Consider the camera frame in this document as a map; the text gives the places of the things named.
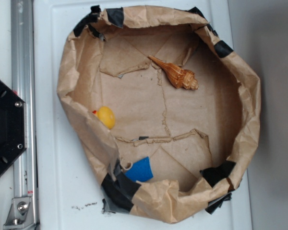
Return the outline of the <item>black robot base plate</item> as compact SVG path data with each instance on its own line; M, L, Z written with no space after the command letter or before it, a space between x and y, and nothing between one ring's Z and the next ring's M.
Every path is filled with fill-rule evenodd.
M25 105L0 80L0 177L26 150Z

